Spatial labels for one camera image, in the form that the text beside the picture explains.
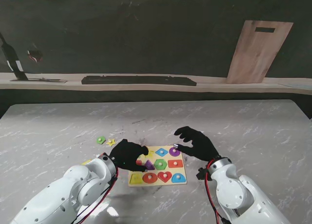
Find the black glove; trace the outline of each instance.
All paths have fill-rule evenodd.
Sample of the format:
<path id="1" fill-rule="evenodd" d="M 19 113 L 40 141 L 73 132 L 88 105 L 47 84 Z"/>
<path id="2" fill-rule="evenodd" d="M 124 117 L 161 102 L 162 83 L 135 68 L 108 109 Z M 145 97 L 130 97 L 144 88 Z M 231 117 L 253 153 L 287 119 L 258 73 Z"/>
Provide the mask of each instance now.
<path id="1" fill-rule="evenodd" d="M 182 127 L 175 131 L 175 135 L 180 135 L 180 139 L 184 139 L 183 142 L 192 140 L 193 147 L 175 144 L 180 152 L 207 162 L 220 157 L 211 140 L 200 131 Z"/>
<path id="2" fill-rule="evenodd" d="M 146 146 L 141 147 L 141 145 L 128 142 L 128 140 L 123 139 L 113 148 L 109 158 L 119 168 L 144 172 L 146 167 L 136 164 L 136 160 L 141 154 L 148 154 Z"/>

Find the cutting board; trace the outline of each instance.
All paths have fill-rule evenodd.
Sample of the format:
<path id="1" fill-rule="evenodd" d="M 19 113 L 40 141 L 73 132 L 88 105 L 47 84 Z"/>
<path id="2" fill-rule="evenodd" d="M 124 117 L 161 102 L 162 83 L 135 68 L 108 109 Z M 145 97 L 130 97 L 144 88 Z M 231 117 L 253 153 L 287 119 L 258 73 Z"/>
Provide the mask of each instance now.
<path id="1" fill-rule="evenodd" d="M 292 25 L 291 22 L 245 21 L 227 83 L 261 83 Z"/>

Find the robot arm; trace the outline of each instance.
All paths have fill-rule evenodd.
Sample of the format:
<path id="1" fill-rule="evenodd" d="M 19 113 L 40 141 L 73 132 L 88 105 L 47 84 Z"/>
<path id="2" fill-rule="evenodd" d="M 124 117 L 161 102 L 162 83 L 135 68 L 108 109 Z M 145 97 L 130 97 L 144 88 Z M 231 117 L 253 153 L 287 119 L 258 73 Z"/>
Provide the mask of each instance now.
<path id="1" fill-rule="evenodd" d="M 237 176 L 236 166 L 230 159 L 219 155 L 207 136 L 190 127 L 176 130 L 175 135 L 180 135 L 184 142 L 192 140 L 192 148 L 176 144 L 175 147 L 179 151 L 210 162 L 206 170 L 200 170 L 198 178 L 207 174 L 211 179 L 216 180 L 216 195 L 230 223 L 290 224 L 251 178 L 246 175 Z"/>
<path id="2" fill-rule="evenodd" d="M 11 224 L 74 223 L 82 205 L 91 205 L 112 186 L 117 179 L 116 167 L 133 171 L 146 169 L 136 165 L 141 154 L 148 154 L 145 146 L 122 140 L 110 156 L 104 153 L 84 166 L 70 167 L 62 178 L 33 197 Z"/>
<path id="3" fill-rule="evenodd" d="M 219 204 L 232 224 L 290 224 L 251 178 L 237 176 L 236 166 L 230 159 L 217 160 L 208 172 L 217 182 Z"/>

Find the red heart puzzle piece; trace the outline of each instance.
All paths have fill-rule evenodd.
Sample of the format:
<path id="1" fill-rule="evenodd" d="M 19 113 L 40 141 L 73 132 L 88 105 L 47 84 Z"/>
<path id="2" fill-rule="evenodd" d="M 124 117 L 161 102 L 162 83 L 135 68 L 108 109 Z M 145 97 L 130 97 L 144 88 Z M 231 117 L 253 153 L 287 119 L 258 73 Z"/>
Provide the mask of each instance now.
<path id="1" fill-rule="evenodd" d="M 171 177 L 172 177 L 172 174 L 169 171 L 167 171 L 165 173 L 164 172 L 158 173 L 158 178 L 165 183 L 168 182 L 168 180 L 171 179 Z"/>

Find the marble table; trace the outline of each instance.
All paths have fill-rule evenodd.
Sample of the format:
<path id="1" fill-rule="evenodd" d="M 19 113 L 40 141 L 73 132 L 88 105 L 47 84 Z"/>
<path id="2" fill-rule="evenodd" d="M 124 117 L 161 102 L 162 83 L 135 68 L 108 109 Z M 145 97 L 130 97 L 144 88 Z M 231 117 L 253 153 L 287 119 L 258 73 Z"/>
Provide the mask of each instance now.
<path id="1" fill-rule="evenodd" d="M 182 126 L 209 136 L 291 223 L 312 223 L 312 125 L 289 100 L 14 105 L 0 120 L 1 223 L 70 166 L 109 153 L 97 137 L 164 146 L 181 142 L 173 133 Z M 85 223 L 215 223 L 195 176 L 205 163 L 183 158 L 187 185 L 128 187 L 128 172 L 120 170 Z"/>

